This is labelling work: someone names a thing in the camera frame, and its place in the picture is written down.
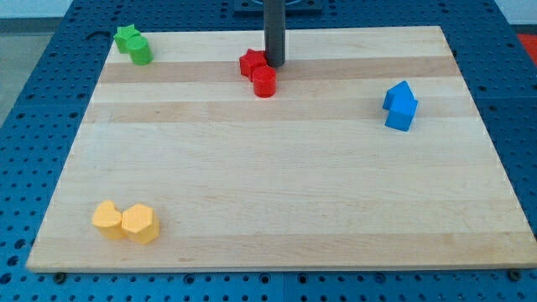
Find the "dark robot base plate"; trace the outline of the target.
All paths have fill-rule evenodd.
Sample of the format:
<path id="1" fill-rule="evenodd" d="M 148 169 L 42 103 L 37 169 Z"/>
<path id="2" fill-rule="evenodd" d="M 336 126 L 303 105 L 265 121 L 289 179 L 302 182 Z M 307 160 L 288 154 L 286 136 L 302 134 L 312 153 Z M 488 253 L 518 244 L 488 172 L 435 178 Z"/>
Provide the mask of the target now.
<path id="1" fill-rule="evenodd" d="M 232 0 L 235 16 L 262 15 L 263 0 Z M 285 0 L 287 13 L 321 13 L 323 0 Z"/>

